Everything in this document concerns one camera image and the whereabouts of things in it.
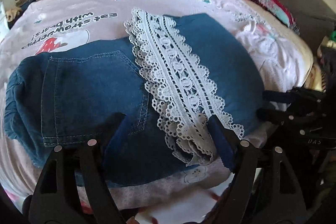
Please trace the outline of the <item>blue denim pants lace trim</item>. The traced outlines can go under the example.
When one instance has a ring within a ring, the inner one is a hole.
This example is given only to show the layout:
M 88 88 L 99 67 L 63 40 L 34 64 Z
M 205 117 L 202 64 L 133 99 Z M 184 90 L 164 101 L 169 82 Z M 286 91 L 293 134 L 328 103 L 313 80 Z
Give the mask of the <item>blue denim pants lace trim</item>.
M 57 145 L 95 139 L 108 186 L 141 185 L 223 153 L 211 116 L 239 138 L 260 126 L 263 81 L 215 19 L 135 9 L 125 29 L 125 38 L 39 53 L 13 71 L 3 129 L 37 167 Z

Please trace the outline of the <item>colourful floral pillow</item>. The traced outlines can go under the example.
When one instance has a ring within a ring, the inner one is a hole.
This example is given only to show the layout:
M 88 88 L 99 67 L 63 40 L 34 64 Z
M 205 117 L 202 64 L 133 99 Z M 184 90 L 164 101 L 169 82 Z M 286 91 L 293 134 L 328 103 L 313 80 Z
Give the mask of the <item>colourful floral pillow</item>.
M 281 23 L 300 35 L 300 29 L 293 14 L 279 0 L 252 0 L 275 16 Z

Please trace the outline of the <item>pink strawberry bear bedsheet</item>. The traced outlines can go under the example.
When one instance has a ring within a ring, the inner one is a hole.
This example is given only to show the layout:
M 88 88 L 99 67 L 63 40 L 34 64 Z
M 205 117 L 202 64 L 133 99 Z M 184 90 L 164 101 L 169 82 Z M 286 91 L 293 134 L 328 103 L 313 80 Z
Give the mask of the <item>pink strawberry bear bedsheet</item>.
M 27 11 L 1 41 L 1 184 L 14 200 L 33 194 L 41 170 L 33 165 L 17 140 L 3 132 L 8 78 L 26 57 L 41 51 L 70 50 L 99 39 L 126 36 L 123 23 L 133 8 L 153 14 L 185 16 L 207 13 L 245 47 L 266 89 L 285 92 L 302 86 L 313 66 L 309 46 L 272 14 L 246 0 L 42 0 Z M 119 209 L 167 201 L 183 190 L 217 186 L 229 171 L 219 171 L 219 160 L 205 167 L 174 174 L 154 182 L 110 192 Z

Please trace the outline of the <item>pile of clothes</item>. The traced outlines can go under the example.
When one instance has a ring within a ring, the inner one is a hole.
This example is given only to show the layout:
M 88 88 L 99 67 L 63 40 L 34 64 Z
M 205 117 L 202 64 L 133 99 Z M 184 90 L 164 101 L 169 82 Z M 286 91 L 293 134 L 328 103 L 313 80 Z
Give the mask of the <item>pile of clothes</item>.
M 27 10 L 30 4 L 36 0 L 15 0 L 15 7 L 6 11 L 8 23 L 14 23 Z

